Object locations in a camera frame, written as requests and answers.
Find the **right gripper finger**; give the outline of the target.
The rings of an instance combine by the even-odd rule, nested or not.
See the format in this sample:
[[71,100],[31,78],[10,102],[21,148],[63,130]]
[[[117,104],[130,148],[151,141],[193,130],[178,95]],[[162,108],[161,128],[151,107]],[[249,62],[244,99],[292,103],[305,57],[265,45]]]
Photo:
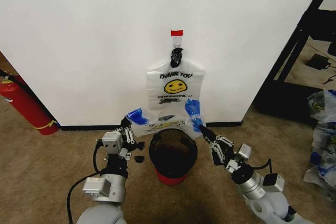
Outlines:
[[234,143],[223,136],[215,135],[215,133],[207,127],[200,125],[199,129],[203,138],[210,144],[211,148],[233,148]]
[[209,143],[214,165],[222,165],[222,149],[216,142],[215,133],[205,126],[200,126],[199,129],[203,138]]

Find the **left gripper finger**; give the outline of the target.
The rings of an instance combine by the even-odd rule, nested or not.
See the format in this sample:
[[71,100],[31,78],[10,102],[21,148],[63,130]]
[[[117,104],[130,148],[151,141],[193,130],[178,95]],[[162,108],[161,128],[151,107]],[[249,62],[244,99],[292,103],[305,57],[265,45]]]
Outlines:
[[131,123],[129,121],[122,121],[119,130],[122,137],[121,151],[119,152],[119,155],[126,161],[129,161],[131,159],[132,151],[137,149],[137,143],[133,136]]
[[120,125],[118,125],[115,129],[113,129],[111,132],[106,132],[104,136],[102,137],[103,139],[108,139],[108,138],[113,138],[116,136],[117,133],[119,133],[122,137],[122,140],[124,142],[127,141],[127,135],[128,135],[128,130],[129,130],[129,120],[125,116],[121,122]]

